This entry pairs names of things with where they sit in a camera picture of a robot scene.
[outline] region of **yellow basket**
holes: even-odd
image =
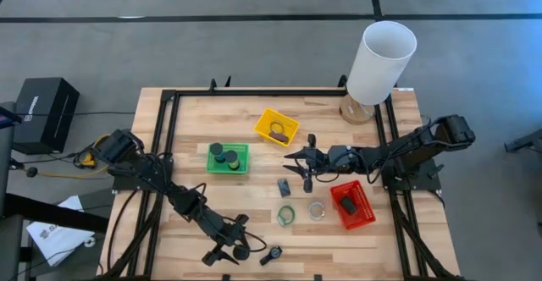
[[[280,132],[278,129],[276,133],[281,133],[282,135],[288,136],[288,142],[280,142],[278,140],[275,140],[275,138],[272,138],[269,136],[269,133],[271,133],[271,125],[272,123],[278,123],[274,125],[277,128],[280,129],[280,125],[282,125],[282,128],[284,128],[284,132]],[[265,111],[263,111],[262,116],[257,121],[256,126],[254,127],[254,131],[256,133],[260,134],[265,139],[269,139],[270,141],[279,144],[281,146],[289,146],[291,141],[294,139],[294,136],[296,135],[297,129],[299,129],[299,123],[295,121],[294,119],[290,117],[286,117],[285,115],[274,111],[270,108],[266,108]]]

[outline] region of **white lamp shade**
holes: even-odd
[[[346,82],[348,94],[363,105],[383,102],[416,51],[415,35],[396,22],[371,24],[363,32]]]

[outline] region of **gray floor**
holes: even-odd
[[[4,0],[0,17],[193,14],[370,14],[371,0]],[[381,0],[385,14],[540,13],[542,0]],[[371,21],[0,25],[0,99],[25,78],[62,76],[81,91],[78,111],[133,111],[144,86],[335,85],[348,74]],[[438,157],[462,274],[535,280],[542,274],[539,154],[503,143],[542,128],[542,20],[404,21],[418,51],[399,81],[423,114],[458,113],[477,134],[468,151]],[[130,127],[131,116],[78,117],[67,152]],[[14,154],[21,160],[34,159]],[[76,172],[65,163],[41,165]],[[108,188],[109,180],[27,179],[10,192],[43,201]],[[97,259],[42,279],[89,278]]]

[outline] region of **lamp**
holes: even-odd
[[[346,82],[348,95],[340,103],[346,122],[363,124],[373,117],[374,105],[391,93],[417,44],[412,31],[396,22],[377,22],[365,29]]]

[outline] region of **black cylinder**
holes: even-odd
[[[218,142],[215,142],[211,145],[211,154],[214,155],[214,160],[218,163],[223,163],[226,158],[224,157],[223,147]]]
[[[225,154],[226,162],[228,162],[228,166],[232,170],[236,170],[239,168],[239,160],[237,159],[237,152],[233,150],[229,150]]]

